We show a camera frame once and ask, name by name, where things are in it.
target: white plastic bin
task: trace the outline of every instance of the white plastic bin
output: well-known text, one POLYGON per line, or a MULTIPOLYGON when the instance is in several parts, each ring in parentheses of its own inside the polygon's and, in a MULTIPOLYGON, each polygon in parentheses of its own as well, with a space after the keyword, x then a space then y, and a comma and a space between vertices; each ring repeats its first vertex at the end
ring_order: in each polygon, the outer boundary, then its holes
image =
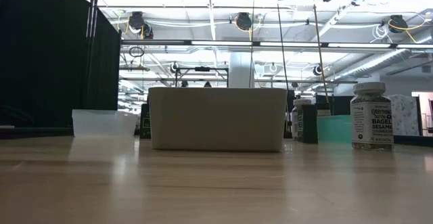
POLYGON ((111 110, 72 110, 74 136, 134 136, 137 116, 111 110))

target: table surface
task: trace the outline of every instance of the table surface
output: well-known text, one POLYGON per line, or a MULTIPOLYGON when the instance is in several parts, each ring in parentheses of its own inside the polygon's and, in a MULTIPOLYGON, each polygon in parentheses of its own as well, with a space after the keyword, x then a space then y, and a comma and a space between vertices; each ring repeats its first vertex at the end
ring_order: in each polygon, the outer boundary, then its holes
POLYGON ((170 152, 138 139, 0 141, 0 223, 432 223, 433 149, 287 142, 170 152))

